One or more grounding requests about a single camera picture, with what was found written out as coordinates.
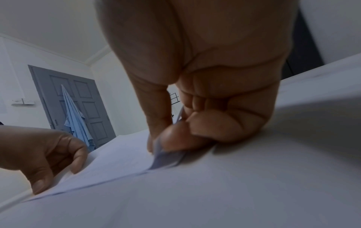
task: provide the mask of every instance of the ceiling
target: ceiling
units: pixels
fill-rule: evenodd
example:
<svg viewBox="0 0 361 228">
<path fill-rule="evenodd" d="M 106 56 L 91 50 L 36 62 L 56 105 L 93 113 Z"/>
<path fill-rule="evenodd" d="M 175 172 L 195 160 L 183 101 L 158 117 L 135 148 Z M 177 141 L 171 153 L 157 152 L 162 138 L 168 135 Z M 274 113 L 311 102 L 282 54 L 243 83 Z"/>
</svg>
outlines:
<svg viewBox="0 0 361 228">
<path fill-rule="evenodd" d="M 110 52 L 93 0 L 1 0 L 0 36 L 87 65 Z"/>
</svg>

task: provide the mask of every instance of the hand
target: hand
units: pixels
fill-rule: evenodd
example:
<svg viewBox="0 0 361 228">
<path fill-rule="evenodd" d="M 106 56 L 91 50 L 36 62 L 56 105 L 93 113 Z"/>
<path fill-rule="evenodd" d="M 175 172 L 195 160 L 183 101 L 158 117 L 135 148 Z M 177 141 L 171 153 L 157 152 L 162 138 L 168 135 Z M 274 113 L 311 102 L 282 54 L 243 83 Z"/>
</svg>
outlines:
<svg viewBox="0 0 361 228">
<path fill-rule="evenodd" d="M 0 168 L 20 170 L 34 194 L 45 191 L 68 165 L 78 173 L 88 156 L 84 142 L 57 130 L 0 126 Z"/>
<path fill-rule="evenodd" d="M 271 117 L 296 0 L 99 0 L 107 40 L 166 151 L 236 142 Z M 172 125 L 167 86 L 185 108 Z"/>
</svg>

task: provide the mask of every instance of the paneled door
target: paneled door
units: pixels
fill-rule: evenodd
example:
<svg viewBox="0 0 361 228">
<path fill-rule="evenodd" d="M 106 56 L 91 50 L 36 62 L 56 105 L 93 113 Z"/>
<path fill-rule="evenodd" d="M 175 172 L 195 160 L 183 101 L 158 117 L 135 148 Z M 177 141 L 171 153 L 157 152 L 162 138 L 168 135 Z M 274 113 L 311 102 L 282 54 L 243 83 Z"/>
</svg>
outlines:
<svg viewBox="0 0 361 228">
<path fill-rule="evenodd" d="M 94 80 L 36 66 L 29 66 L 29 69 L 51 128 L 71 133 L 70 128 L 64 126 L 67 109 L 61 89 L 63 85 L 85 116 L 85 123 L 96 147 L 115 138 L 113 127 Z"/>
</svg>

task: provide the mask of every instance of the white table surface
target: white table surface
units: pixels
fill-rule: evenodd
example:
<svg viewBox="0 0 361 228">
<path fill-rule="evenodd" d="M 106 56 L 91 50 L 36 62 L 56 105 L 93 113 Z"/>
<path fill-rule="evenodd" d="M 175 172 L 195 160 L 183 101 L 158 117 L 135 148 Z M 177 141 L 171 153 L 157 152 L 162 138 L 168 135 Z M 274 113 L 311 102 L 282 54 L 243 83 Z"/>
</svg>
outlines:
<svg viewBox="0 0 361 228">
<path fill-rule="evenodd" d="M 251 140 L 20 203 L 0 227 L 361 227 L 361 64 L 282 81 Z"/>
</svg>

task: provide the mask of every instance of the hanging towel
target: hanging towel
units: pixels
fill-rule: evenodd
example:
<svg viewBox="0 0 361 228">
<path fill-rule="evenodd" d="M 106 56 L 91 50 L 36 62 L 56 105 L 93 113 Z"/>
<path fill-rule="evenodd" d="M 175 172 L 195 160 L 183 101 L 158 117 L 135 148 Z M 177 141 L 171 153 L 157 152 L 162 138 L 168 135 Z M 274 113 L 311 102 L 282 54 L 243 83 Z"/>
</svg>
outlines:
<svg viewBox="0 0 361 228">
<path fill-rule="evenodd" d="M 65 106 L 67 107 L 67 119 L 64 126 L 70 127 L 73 132 L 73 136 L 85 142 L 90 151 L 95 150 L 93 137 L 91 137 L 84 122 L 85 117 L 83 113 L 81 113 L 81 111 L 76 107 L 73 99 L 70 97 L 63 85 L 61 85 L 61 89 L 63 91 Z"/>
</svg>

